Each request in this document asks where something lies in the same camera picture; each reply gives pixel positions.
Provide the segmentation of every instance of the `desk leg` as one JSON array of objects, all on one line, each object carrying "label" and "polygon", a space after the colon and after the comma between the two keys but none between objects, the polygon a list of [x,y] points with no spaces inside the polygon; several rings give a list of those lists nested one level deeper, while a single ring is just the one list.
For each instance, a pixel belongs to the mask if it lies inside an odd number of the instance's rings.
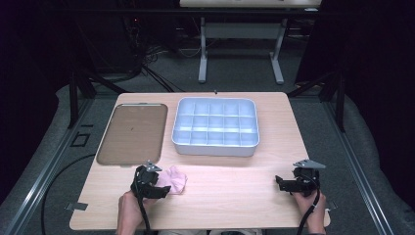
[{"label": "desk leg", "polygon": [[283,74],[281,73],[280,64],[278,63],[278,55],[280,54],[281,45],[283,43],[285,30],[286,30],[286,24],[287,24],[287,20],[283,20],[281,22],[281,25],[278,28],[278,38],[275,43],[274,52],[269,53],[269,56],[271,58],[272,69],[274,70],[275,80],[277,81],[277,84],[280,84],[280,85],[284,84],[284,77],[283,77]]},{"label": "desk leg", "polygon": [[208,69],[208,52],[207,52],[207,38],[205,28],[205,18],[201,18],[201,65],[199,67],[199,82],[205,83],[207,81]]}]

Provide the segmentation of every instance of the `human hand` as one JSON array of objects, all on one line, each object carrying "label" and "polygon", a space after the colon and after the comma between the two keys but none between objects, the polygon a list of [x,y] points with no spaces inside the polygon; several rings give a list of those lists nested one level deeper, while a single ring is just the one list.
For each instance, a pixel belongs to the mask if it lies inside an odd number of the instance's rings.
[{"label": "human hand", "polygon": [[[299,205],[302,215],[304,215],[314,202],[317,190],[314,190],[311,195],[305,197],[302,193],[293,193],[294,198]],[[322,233],[326,234],[324,229],[324,215],[326,214],[326,196],[320,192],[320,199],[313,213],[307,219],[308,233]]]},{"label": "human hand", "polygon": [[[148,209],[157,199],[143,200],[144,209]],[[137,226],[143,221],[137,198],[131,191],[124,193],[118,200],[118,221],[116,234],[132,235]]]}]

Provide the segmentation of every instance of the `storage box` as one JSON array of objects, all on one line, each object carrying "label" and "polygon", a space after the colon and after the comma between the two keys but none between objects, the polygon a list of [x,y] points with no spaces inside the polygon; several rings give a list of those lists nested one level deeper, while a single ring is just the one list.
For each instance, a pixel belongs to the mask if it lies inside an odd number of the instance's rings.
[{"label": "storage box", "polygon": [[259,143],[255,104],[249,99],[183,98],[172,141],[183,155],[252,156]]}]

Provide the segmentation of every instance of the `crumpled pink fabric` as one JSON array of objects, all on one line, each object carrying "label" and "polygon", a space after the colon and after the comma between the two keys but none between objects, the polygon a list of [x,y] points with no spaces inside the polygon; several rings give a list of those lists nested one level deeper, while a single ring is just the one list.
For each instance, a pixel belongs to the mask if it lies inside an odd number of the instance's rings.
[{"label": "crumpled pink fabric", "polygon": [[168,194],[181,194],[184,186],[186,186],[187,175],[180,172],[174,165],[167,170],[159,173],[159,181],[157,187],[171,186]]}]

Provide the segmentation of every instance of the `light wood tabletop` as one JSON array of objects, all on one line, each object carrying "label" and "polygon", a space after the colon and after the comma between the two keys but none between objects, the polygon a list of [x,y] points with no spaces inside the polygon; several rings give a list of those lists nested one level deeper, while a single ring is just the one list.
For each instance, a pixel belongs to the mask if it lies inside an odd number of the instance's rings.
[{"label": "light wood tabletop", "polygon": [[318,8],[321,0],[180,0],[188,8]]},{"label": "light wood tabletop", "polygon": [[[251,157],[179,155],[171,139],[178,102],[183,97],[246,98],[254,101],[259,144]],[[308,159],[287,95],[279,92],[126,93],[115,105],[162,103],[168,106],[157,166],[175,165],[188,177],[180,195],[167,195],[148,211],[151,226],[164,229],[298,227],[294,198],[281,192],[275,175],[294,179],[293,163]],[[74,211],[74,230],[116,229],[118,198],[132,183],[137,165],[101,165],[94,161],[79,197],[85,211]],[[325,224],[330,223],[326,215]]]}]

